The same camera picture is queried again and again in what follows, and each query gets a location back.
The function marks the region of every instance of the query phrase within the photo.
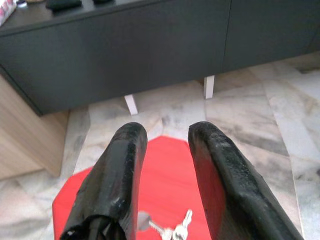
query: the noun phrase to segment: key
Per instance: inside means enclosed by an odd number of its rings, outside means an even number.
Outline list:
[[[186,240],[188,237],[188,225],[192,220],[192,210],[189,209],[186,212],[185,218],[182,224],[178,224],[172,234],[172,240]]]
[[[137,221],[138,231],[145,231],[149,227],[156,230],[160,234],[162,240],[171,240],[172,234],[174,232],[173,229],[169,227],[163,228],[159,226],[158,224],[156,224],[151,220],[151,216],[147,212],[144,212],[144,211],[138,212],[138,221]]]

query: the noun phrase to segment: red floor mat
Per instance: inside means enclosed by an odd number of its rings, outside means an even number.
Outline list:
[[[55,240],[59,239],[77,191],[90,170],[70,177],[55,198],[52,204]],[[188,209],[193,211],[188,239],[210,240],[188,144],[164,136],[149,141],[140,179],[138,210],[148,212],[160,226],[174,229]],[[149,228],[138,232],[137,240],[161,240],[161,237]]]

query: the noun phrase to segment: dark grey cabinet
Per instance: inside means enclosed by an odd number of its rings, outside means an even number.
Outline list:
[[[0,36],[0,64],[39,114],[190,81],[222,71],[229,8],[227,0],[99,8]]]
[[[39,115],[320,50],[320,0],[82,3],[0,28],[0,72]]]
[[[223,71],[305,54],[319,24],[319,0],[232,0]]]

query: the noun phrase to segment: marble floor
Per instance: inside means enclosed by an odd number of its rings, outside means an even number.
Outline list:
[[[135,116],[122,97],[71,111],[60,177],[0,181],[0,239],[53,240],[53,199],[123,124],[141,123],[149,140],[187,140],[189,125],[209,121],[252,162],[304,239],[320,240],[320,52],[219,74],[208,100],[201,80],[134,96]]]

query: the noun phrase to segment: floor tile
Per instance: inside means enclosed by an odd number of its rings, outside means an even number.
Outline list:
[[[293,157],[292,171],[305,240],[320,240],[320,163]]]

